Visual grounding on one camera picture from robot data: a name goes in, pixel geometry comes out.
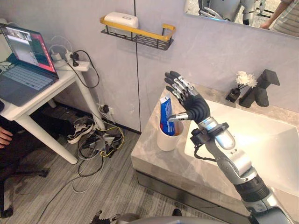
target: laptop keyboard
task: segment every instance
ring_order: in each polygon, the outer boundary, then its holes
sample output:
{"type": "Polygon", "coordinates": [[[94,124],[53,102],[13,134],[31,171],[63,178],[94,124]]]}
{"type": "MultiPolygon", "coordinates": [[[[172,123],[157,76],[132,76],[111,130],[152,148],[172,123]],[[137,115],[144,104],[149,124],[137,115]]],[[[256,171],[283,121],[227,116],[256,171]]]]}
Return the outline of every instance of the laptop keyboard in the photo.
{"type": "Polygon", "coordinates": [[[2,75],[35,90],[40,90],[52,82],[52,79],[41,76],[38,73],[24,69],[20,66],[15,66],[4,72],[2,75]]]}

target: small black vase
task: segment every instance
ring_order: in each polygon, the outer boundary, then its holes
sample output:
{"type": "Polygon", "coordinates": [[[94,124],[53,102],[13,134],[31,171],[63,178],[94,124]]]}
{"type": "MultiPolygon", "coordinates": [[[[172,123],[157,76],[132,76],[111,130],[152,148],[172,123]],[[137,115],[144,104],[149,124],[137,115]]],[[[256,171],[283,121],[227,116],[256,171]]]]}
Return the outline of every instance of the small black vase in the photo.
{"type": "Polygon", "coordinates": [[[238,88],[231,89],[225,99],[234,103],[239,98],[240,93],[238,88]]]}

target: laptop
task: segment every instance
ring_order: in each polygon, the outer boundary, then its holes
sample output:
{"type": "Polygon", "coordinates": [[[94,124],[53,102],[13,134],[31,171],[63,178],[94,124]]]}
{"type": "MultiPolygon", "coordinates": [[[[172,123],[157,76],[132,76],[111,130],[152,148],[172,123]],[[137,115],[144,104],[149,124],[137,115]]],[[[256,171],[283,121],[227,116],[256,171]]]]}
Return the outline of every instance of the laptop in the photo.
{"type": "Polygon", "coordinates": [[[0,23],[12,50],[13,65],[0,74],[0,98],[22,106],[58,80],[58,75],[38,32],[0,23]]]}

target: marble countertop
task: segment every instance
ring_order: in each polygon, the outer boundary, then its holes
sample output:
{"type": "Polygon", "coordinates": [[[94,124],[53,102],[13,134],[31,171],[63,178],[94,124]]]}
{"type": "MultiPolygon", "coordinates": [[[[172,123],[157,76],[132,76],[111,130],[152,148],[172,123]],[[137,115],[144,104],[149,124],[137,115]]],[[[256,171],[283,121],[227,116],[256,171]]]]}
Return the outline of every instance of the marble countertop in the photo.
{"type": "MultiPolygon", "coordinates": [[[[225,100],[227,93],[204,86],[196,86],[196,89],[205,99],[280,120],[296,126],[299,130],[299,114],[296,112],[271,105],[259,107],[255,102],[250,108],[244,108],[225,100]]],[[[164,89],[161,97],[167,93],[168,91],[164,89]]],[[[184,112],[183,107],[172,95],[171,102],[173,113],[184,112]]],[[[219,206],[242,215],[249,215],[234,186],[217,166],[192,158],[184,153],[190,121],[184,121],[184,131],[177,147],[173,151],[164,152],[157,146],[159,119],[160,103],[157,101],[153,113],[131,154],[133,167],[219,206]]],[[[271,189],[291,217],[298,222],[299,197],[275,188],[271,189]]]]}

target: laptop screen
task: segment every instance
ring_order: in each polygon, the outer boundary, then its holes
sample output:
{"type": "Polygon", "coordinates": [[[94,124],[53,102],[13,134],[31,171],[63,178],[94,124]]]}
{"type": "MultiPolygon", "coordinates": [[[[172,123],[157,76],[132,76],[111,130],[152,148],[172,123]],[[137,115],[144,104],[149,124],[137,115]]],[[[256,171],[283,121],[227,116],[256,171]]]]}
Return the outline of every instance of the laptop screen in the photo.
{"type": "Polygon", "coordinates": [[[56,72],[40,33],[4,24],[0,28],[17,59],[56,72]]]}

